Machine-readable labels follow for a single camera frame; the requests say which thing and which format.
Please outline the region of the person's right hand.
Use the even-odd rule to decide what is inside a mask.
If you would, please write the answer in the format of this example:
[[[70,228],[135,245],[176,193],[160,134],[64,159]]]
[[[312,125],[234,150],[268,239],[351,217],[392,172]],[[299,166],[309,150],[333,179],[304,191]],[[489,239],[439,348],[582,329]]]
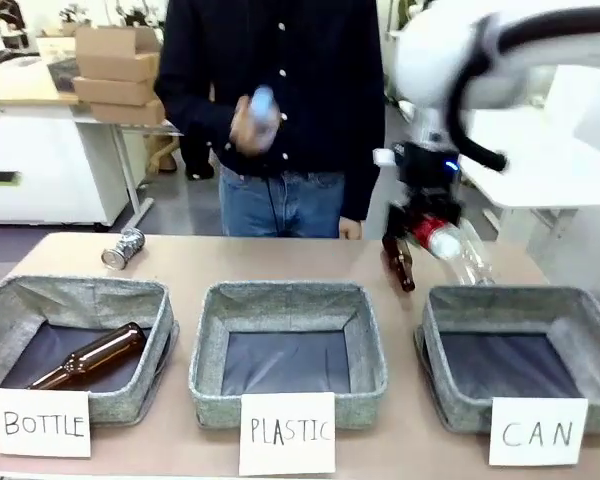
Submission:
[[[253,157],[267,152],[278,133],[281,117],[274,103],[268,112],[267,121],[258,123],[251,114],[251,98],[241,96],[231,122],[230,141],[241,154]]]

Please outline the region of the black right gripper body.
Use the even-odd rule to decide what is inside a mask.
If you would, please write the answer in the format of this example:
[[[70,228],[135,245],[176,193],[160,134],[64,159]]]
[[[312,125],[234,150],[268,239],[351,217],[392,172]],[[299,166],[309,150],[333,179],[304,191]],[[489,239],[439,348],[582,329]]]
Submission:
[[[455,151],[430,151],[407,141],[394,143],[392,151],[408,200],[455,193],[459,175],[459,155]]]

